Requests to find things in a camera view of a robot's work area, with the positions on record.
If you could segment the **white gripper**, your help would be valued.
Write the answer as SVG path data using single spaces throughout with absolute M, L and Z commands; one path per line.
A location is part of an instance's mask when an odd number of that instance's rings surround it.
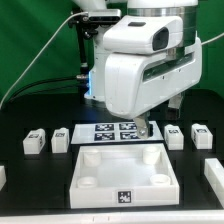
M 139 138 L 147 139 L 150 133 L 145 112 L 169 99 L 167 116 L 170 120 L 178 119 L 184 99 L 181 92 L 199 82 L 202 74 L 200 39 L 197 38 L 193 45 L 187 47 L 185 53 L 188 61 L 147 78 L 144 75 L 152 67 L 164 63 L 165 52 L 150 56 L 113 53 L 107 58 L 106 108 L 114 116 L 134 118 Z

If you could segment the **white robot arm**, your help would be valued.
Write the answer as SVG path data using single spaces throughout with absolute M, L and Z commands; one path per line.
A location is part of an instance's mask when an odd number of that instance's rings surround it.
M 198 0 L 72 1 L 85 12 L 80 23 L 94 42 L 85 97 L 132 119 L 137 135 L 149 137 L 149 110 L 175 102 L 201 78 Z

